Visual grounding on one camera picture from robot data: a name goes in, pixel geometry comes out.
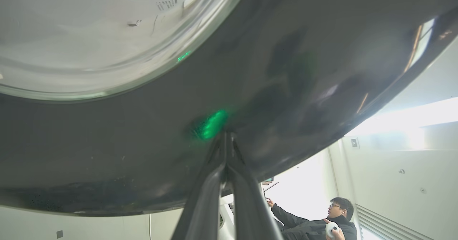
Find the dark grey washing machine door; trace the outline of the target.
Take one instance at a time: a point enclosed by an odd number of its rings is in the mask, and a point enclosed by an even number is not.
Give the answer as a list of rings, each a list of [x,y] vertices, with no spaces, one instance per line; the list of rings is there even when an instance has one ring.
[[[260,182],[454,40],[458,0],[0,0],[0,206],[183,206],[232,137]]]

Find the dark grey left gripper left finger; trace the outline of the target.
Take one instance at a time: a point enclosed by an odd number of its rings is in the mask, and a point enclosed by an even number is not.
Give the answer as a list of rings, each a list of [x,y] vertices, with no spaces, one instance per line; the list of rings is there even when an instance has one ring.
[[[227,136],[226,132],[221,132],[213,140],[171,240],[217,239],[219,200],[227,160]]]

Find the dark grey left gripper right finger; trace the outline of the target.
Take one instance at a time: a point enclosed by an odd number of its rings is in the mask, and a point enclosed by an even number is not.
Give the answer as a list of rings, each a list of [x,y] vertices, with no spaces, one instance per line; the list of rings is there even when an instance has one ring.
[[[235,240],[283,240],[232,133],[228,133],[228,181],[234,193]]]

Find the person with glasses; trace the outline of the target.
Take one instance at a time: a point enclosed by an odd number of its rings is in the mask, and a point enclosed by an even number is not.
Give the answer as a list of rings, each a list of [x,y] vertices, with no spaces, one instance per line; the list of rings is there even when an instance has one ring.
[[[267,204],[275,216],[274,221],[284,240],[327,240],[326,224],[335,222],[340,228],[337,240],[357,240],[357,228],[351,219],[354,206],[347,198],[336,197],[330,200],[328,216],[322,220],[308,220],[286,212],[270,198]]]

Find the white round handheld object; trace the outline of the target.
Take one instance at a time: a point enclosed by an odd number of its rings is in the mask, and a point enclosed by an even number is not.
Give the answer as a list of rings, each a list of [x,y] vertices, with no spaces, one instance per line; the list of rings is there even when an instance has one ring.
[[[337,240],[337,236],[340,232],[340,228],[335,222],[328,222],[325,227],[325,234],[327,240]]]

